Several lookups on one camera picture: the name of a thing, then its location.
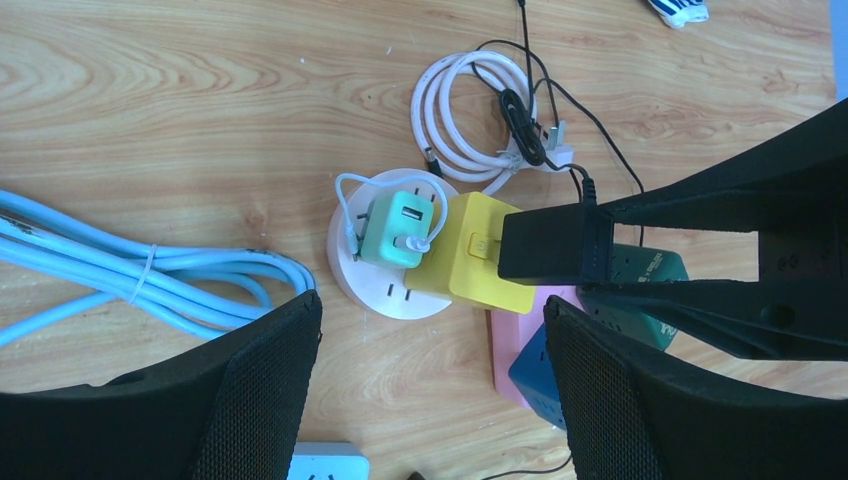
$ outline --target white round socket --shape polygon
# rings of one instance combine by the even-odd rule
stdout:
[[[389,170],[374,177],[374,180],[386,182],[410,175],[432,176],[445,190],[448,198],[456,196],[456,189],[441,178],[423,170],[399,168]],[[383,193],[400,190],[420,195],[433,202],[438,195],[429,184],[411,180],[395,187],[375,187],[360,184],[347,195],[350,212],[355,217],[356,233],[362,235],[365,226],[365,213],[374,198]],[[345,294],[359,305],[386,317],[398,320],[419,320],[441,312],[451,304],[450,299],[441,295],[410,290],[403,282],[405,269],[387,269],[354,259],[348,252],[344,234],[344,221],[341,206],[336,208],[327,232],[327,258],[330,270]]]

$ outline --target yellow cube socket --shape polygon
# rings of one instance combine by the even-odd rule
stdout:
[[[449,199],[445,228],[421,264],[407,270],[407,288],[476,307],[528,313],[536,287],[498,277],[504,216],[519,211],[479,192]]]

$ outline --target pink power strip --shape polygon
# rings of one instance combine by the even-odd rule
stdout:
[[[518,354],[533,338],[539,327],[545,322],[543,308],[548,297],[556,295],[577,306],[583,307],[577,299],[574,287],[538,287],[536,288],[536,300],[533,310],[526,315],[507,312],[504,310],[492,310],[492,370],[495,373],[495,390],[501,395],[521,405],[530,408],[524,396],[509,378],[509,367],[518,358]]]

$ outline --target cable tie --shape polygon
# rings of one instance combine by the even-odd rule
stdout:
[[[141,287],[144,286],[144,282],[147,281],[147,275],[150,274],[150,268],[153,266],[153,257],[156,256],[156,249],[159,248],[155,243],[150,245],[150,253],[147,255],[147,263],[144,264],[144,270],[141,272],[141,276],[138,277],[138,283],[135,284],[135,290],[133,290],[133,294],[130,295],[130,299],[127,300],[127,303],[130,305],[135,302],[135,297],[138,296],[138,292],[141,291]]]

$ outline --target power strip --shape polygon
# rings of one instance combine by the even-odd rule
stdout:
[[[432,175],[422,170],[399,168],[383,172],[373,180],[387,182],[410,175]],[[448,197],[457,195],[456,189],[441,178],[433,175]],[[436,192],[426,182],[410,181],[395,187],[380,188],[363,184],[347,195],[350,211],[357,217],[354,227],[362,235],[365,216],[371,201],[381,193],[405,190],[422,196],[428,201],[436,200]],[[348,252],[344,234],[344,213],[336,208],[327,232],[327,259],[336,283],[351,300],[386,317],[398,320],[418,320],[435,315],[451,304],[450,299],[418,290],[410,290],[404,283],[406,270],[390,269],[353,258]]]
[[[287,480],[368,480],[368,459],[350,443],[297,442]]]
[[[536,335],[545,323],[544,308],[548,297],[556,295],[582,310],[577,299],[575,287],[549,286],[537,287],[533,310],[521,315],[506,310],[492,310],[490,313],[492,328],[492,372],[495,377],[495,390],[504,398],[512,400],[524,408],[531,408],[527,399],[509,378],[509,369],[524,347]]]

